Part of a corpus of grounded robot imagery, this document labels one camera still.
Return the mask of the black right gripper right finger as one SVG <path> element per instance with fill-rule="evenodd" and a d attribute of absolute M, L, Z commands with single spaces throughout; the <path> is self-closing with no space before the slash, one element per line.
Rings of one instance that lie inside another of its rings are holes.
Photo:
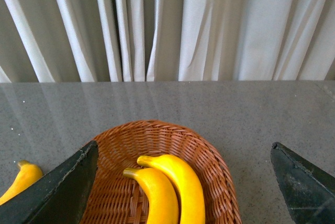
<path fill-rule="evenodd" d="M 279 142 L 270 158 L 295 223 L 334 223 L 334 177 Z"/>

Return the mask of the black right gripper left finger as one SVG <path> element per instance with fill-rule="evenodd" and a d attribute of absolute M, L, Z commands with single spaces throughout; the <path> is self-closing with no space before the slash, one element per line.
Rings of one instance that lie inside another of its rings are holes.
<path fill-rule="evenodd" d="M 1 205 L 1 223 L 80 223 L 95 180 L 98 145 L 90 141 Z"/>

